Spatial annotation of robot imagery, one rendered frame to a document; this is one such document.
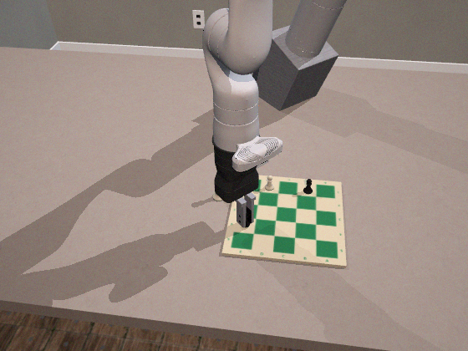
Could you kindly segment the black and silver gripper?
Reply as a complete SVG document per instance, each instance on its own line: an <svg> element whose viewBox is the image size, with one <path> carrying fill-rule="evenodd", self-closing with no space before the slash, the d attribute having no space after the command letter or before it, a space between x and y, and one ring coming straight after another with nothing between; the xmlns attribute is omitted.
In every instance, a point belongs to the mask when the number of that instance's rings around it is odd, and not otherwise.
<svg viewBox="0 0 468 351"><path fill-rule="evenodd" d="M252 191L259 182L256 168L282 152L282 141L260 137L258 116L245 125L226 125L214 116L212 144L217 170L215 193L225 203L237 203L237 222L244 228L247 220L254 222L256 196Z"/></svg>

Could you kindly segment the green and cream chessboard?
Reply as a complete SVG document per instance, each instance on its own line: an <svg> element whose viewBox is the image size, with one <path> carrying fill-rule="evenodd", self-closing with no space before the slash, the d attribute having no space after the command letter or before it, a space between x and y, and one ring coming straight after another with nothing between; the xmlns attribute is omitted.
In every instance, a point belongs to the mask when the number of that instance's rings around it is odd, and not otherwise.
<svg viewBox="0 0 468 351"><path fill-rule="evenodd" d="M307 179L273 176L267 191L267 177L252 191L249 227L237 222L232 202L222 255L346 268L341 182L312 180L306 194Z"/></svg>

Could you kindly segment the white pawn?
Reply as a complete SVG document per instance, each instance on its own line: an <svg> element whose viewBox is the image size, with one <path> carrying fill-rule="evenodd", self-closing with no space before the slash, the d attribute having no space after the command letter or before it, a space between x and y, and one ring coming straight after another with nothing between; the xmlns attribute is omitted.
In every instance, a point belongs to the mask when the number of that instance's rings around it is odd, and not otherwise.
<svg viewBox="0 0 468 351"><path fill-rule="evenodd" d="M274 189L274 185L272 184L272 176L271 175L269 175L267 177L267 181L268 181L268 183L265 185L265 189L267 191L272 191Z"/></svg>

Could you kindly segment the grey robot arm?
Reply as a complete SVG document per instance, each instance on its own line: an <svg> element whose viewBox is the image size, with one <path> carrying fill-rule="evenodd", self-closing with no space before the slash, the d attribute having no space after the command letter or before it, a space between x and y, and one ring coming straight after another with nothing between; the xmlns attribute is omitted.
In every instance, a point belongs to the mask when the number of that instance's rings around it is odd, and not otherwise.
<svg viewBox="0 0 468 351"><path fill-rule="evenodd" d="M318 56L347 0L300 0L285 42L296 55ZM272 44L272 0L228 0L206 21L202 46L213 88L213 109L226 125L258 116L258 86L251 73ZM229 25L228 25L229 20Z"/></svg>

